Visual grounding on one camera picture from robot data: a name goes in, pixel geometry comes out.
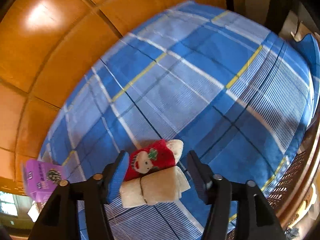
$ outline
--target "purple package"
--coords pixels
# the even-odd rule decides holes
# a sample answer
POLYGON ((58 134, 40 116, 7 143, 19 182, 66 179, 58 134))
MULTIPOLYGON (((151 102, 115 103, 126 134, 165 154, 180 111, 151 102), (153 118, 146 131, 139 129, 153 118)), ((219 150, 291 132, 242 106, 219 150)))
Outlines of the purple package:
POLYGON ((28 160, 23 167, 25 191, 36 202, 47 202, 60 182, 65 179, 64 167, 37 160, 28 160))

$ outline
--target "blue cloth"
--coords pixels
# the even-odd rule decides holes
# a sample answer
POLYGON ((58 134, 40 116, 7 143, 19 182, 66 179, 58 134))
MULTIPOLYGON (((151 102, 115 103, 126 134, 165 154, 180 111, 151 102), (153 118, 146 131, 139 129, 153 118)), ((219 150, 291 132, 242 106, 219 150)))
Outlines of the blue cloth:
MULTIPOLYGON (((120 150, 181 139, 178 165, 191 189, 180 201, 124 209, 117 198, 106 212, 117 239, 199 239, 210 206, 196 196, 187 152, 231 181, 255 180, 268 196, 315 112, 319 73, 314 39, 294 49, 245 17, 187 1, 101 56, 65 102, 39 158, 50 155, 77 182, 102 172, 120 150)), ((85 239, 83 203, 78 208, 85 239)), ((233 202, 228 231, 235 223, 233 202)))

